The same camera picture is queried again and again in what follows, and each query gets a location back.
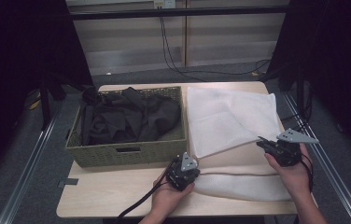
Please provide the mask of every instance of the metal frame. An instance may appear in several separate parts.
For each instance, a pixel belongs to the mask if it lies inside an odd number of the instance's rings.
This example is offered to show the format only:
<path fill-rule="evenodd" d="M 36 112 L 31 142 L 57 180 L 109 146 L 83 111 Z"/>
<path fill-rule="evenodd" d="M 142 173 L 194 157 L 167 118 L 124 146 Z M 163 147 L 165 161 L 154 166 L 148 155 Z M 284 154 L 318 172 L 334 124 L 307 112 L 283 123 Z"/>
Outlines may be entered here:
<path fill-rule="evenodd" d="M 56 123 L 57 118 L 59 117 L 60 111 L 62 109 L 63 101 L 57 102 L 54 106 L 55 112 L 52 117 L 49 125 L 46 130 L 41 131 L 39 138 L 35 144 L 33 152 L 28 160 L 24 170 L 21 174 L 21 177 L 18 183 L 15 186 L 15 189 L 12 191 L 9 199 L 7 200 L 7 204 L 0 215 L 0 224 L 10 224 L 13 222 L 15 218 L 19 206 L 21 205 L 21 200 L 23 199 L 24 193 L 27 191 L 31 178 L 33 177 L 33 173 L 35 171 L 36 166 L 38 165 L 39 158 L 47 144 L 50 134 L 53 130 L 53 127 Z"/>
<path fill-rule="evenodd" d="M 267 7 L 200 7 L 200 8 L 166 8 L 142 9 L 102 12 L 71 12 L 74 21 L 127 19 L 148 17 L 179 17 L 179 16 L 209 16 L 234 14 L 267 14 L 267 13 L 301 13 L 306 12 L 310 6 L 267 6 Z"/>
<path fill-rule="evenodd" d="M 297 119 L 298 124 L 302 127 L 302 130 L 304 131 L 304 133 L 309 137 L 316 138 L 316 135 L 315 133 L 313 133 L 313 130 L 310 128 L 310 126 L 308 124 L 303 124 L 303 118 L 299 116 L 297 103 L 292 98 L 292 96 L 289 94 L 285 94 L 284 96 L 289 106 L 289 109 L 292 111 L 292 114 Z M 339 176 L 338 172 L 336 171 L 335 167 L 333 166 L 332 162 L 330 161 L 330 158 L 327 156 L 327 153 L 325 152 L 321 144 L 318 143 L 318 144 L 313 144 L 311 146 L 315 153 L 315 156 L 317 157 L 318 161 L 321 164 L 321 167 L 323 168 L 325 174 L 327 175 L 327 178 L 329 179 L 330 183 L 332 184 L 333 188 L 338 194 L 338 197 L 341 200 L 342 204 L 344 205 L 344 208 L 346 209 L 347 213 L 351 217 L 350 190 L 348 189 L 348 187 L 345 185 L 345 183 Z"/>

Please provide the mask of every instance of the woven basket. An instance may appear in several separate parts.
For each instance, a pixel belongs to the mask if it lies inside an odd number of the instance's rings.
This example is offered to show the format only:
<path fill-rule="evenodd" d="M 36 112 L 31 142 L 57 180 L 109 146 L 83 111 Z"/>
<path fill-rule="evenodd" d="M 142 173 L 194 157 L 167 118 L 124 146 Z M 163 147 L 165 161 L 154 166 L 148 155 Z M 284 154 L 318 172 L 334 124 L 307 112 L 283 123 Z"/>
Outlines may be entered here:
<path fill-rule="evenodd" d="M 186 129 L 184 126 L 184 107 L 180 87 L 137 90 L 144 97 L 158 93 L 171 97 L 181 106 L 181 117 L 169 133 L 154 142 L 134 142 L 96 146 L 81 145 L 80 111 L 68 136 L 65 149 L 80 167 L 112 166 L 139 163 L 171 161 L 177 155 L 187 151 Z"/>

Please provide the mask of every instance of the wall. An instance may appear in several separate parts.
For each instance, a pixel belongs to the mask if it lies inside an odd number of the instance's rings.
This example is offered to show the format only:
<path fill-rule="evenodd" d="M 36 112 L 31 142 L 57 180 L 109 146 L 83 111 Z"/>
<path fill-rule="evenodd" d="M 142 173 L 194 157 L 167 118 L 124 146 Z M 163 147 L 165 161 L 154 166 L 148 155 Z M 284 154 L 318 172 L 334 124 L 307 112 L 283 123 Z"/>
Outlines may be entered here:
<path fill-rule="evenodd" d="M 71 12 L 152 9 L 153 1 L 67 1 Z M 178 0 L 176 7 L 287 5 L 288 0 Z M 284 14 L 164 18 L 176 66 L 270 59 Z M 92 75 L 167 67 L 159 18 L 75 21 Z"/>

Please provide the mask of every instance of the black cable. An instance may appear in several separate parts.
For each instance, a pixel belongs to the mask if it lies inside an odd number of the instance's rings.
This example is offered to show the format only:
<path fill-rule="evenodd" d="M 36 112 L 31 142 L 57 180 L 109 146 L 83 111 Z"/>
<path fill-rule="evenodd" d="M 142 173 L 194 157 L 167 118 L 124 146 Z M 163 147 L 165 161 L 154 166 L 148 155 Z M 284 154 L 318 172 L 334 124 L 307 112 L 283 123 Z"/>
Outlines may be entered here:
<path fill-rule="evenodd" d="M 160 21 L 161 21 L 161 37 L 162 37 L 162 45 L 163 45 L 163 54 L 164 54 L 164 60 L 166 61 L 167 66 L 174 72 L 177 72 L 178 74 L 180 74 L 183 77 L 189 77 L 186 76 L 186 73 L 210 73 L 210 74 L 222 74 L 222 75 L 230 75 L 230 76 L 241 76 L 241 75 L 246 75 L 246 74 L 250 74 L 253 72 L 258 71 L 260 68 L 262 68 L 266 63 L 268 63 L 270 60 L 259 60 L 256 62 L 256 67 L 254 70 L 250 70 L 247 72 L 243 72 L 243 73 L 226 73 L 226 72 L 218 72 L 218 71 L 199 71 L 199 70 L 192 70 L 192 71 L 180 71 L 176 65 L 174 64 L 173 61 L 173 57 L 172 54 L 170 52 L 170 48 L 169 48 L 169 43 L 167 41 L 167 34 L 166 34 L 166 28 L 164 26 L 164 21 L 163 21 L 163 17 L 160 17 Z M 167 51 L 169 53 L 170 56 L 170 60 L 172 62 L 173 67 L 170 66 L 170 64 L 167 62 L 167 58 L 166 58 L 166 52 L 165 52 L 165 45 L 167 46 Z M 262 65 L 258 66 L 259 62 L 263 62 L 263 61 L 267 61 L 265 63 L 263 63 Z M 206 80 L 203 79 L 199 79 L 197 77 L 189 77 L 189 78 L 193 78 L 199 81 L 203 81 L 206 82 Z"/>
<path fill-rule="evenodd" d="M 311 166 L 311 168 L 309 168 L 309 166 L 307 166 L 307 164 L 303 160 L 301 160 L 301 164 L 306 169 L 307 175 L 309 177 L 309 190 L 310 190 L 310 192 L 312 192 L 312 190 L 313 190 L 313 164 L 312 164 L 312 161 L 309 158 L 307 158 L 306 155 L 304 155 L 304 154 L 302 154 L 302 155 L 309 161 L 310 166 Z"/>
<path fill-rule="evenodd" d="M 260 68 L 262 68 L 262 66 L 264 66 L 266 63 L 268 63 L 270 61 L 271 61 L 270 59 L 262 59 L 262 60 L 259 60 L 259 61 L 255 62 L 255 71 L 259 74 L 260 73 Z M 258 64 L 260 62 L 265 62 L 265 63 L 263 63 L 260 67 L 258 67 Z"/>
<path fill-rule="evenodd" d="M 280 120 L 281 120 L 281 122 L 287 121 L 287 120 L 293 119 L 293 118 L 295 118 L 295 117 L 297 117 L 297 116 L 299 116 L 299 115 L 300 115 L 299 113 L 298 113 L 298 114 L 294 114 L 294 115 L 291 115 L 291 116 L 289 116 L 289 117 L 282 118 L 282 119 L 280 119 Z"/>
<path fill-rule="evenodd" d="M 176 65 L 175 65 L 175 63 L 173 61 L 172 53 L 170 52 L 169 42 L 167 41 L 166 28 L 164 27 L 163 17 L 160 17 L 160 21 L 161 21 L 161 40 L 162 40 L 162 45 L 163 45 L 163 55 L 164 55 L 164 60 L 166 61 L 167 67 L 169 67 L 170 70 L 172 70 L 174 72 L 177 72 L 179 75 L 181 75 L 183 77 L 188 77 L 188 78 L 192 78 L 192 79 L 195 79 L 195 80 L 198 80 L 198 81 L 206 82 L 205 80 L 199 79 L 197 77 L 189 77 L 189 76 L 185 75 L 183 72 L 178 70 L 178 68 L 176 67 Z M 167 46 L 167 51 L 169 53 L 170 60 L 171 60 L 171 62 L 173 64 L 174 68 L 172 66 L 170 66 L 170 64 L 167 62 L 166 50 L 165 50 L 164 43 Z"/>
<path fill-rule="evenodd" d="M 309 96 L 307 97 L 306 107 L 304 108 L 304 115 L 305 119 L 309 121 L 312 117 L 313 112 L 313 88 L 312 85 L 309 83 Z"/>
<path fill-rule="evenodd" d="M 137 203 L 133 204 L 132 206 L 130 206 L 129 208 L 127 208 L 126 210 L 124 210 L 122 213 L 120 213 L 120 215 L 117 217 L 117 219 L 114 221 L 114 224 L 118 224 L 120 222 L 121 219 L 123 219 L 124 216 L 126 216 L 126 214 L 130 213 L 131 211 L 133 211 L 136 207 L 138 207 L 141 203 L 143 203 L 144 201 L 146 201 L 149 196 L 151 196 L 153 194 L 153 192 L 155 192 L 155 190 L 157 190 L 158 188 L 160 188 L 162 185 L 166 184 L 166 183 L 161 183 L 164 179 L 164 177 L 167 175 L 169 168 L 173 165 L 173 163 L 175 163 L 178 159 L 174 159 L 172 160 L 172 162 L 170 162 L 170 164 L 167 166 L 167 168 L 164 170 L 163 174 L 161 175 L 161 178 L 159 179 L 159 181 L 156 183 L 156 185 L 144 196 L 142 197 Z"/>
<path fill-rule="evenodd" d="M 295 127 L 291 128 L 291 130 L 295 130 L 296 132 L 300 133 L 301 130 L 308 125 L 307 121 L 304 119 L 301 119 L 302 124 L 298 124 Z"/>

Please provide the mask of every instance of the human hand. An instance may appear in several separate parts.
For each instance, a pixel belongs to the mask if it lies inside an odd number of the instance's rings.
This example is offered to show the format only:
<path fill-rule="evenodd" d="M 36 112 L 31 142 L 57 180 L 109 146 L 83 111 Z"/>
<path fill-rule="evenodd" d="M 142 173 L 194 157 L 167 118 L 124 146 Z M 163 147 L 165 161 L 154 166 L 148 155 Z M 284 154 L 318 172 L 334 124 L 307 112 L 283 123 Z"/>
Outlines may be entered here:
<path fill-rule="evenodd" d="M 153 182 L 155 186 L 161 179 L 161 175 Z M 179 202 L 193 191 L 194 183 L 189 184 L 183 191 L 174 189 L 164 178 L 161 186 L 152 194 L 150 212 L 141 220 L 140 224 L 162 223 L 176 210 Z"/>
<path fill-rule="evenodd" d="M 301 153 L 309 158 L 309 153 L 307 152 L 307 148 L 305 144 L 300 144 Z M 311 170 L 311 164 L 304 156 L 302 156 L 302 160 Z M 303 167 L 301 163 L 298 163 L 294 166 L 282 167 L 280 166 L 275 158 L 269 153 L 265 153 L 265 158 L 269 162 L 269 164 L 277 171 L 280 175 L 280 178 L 288 190 L 291 197 L 295 197 L 296 195 L 301 194 L 310 194 L 309 189 L 309 175 Z"/>

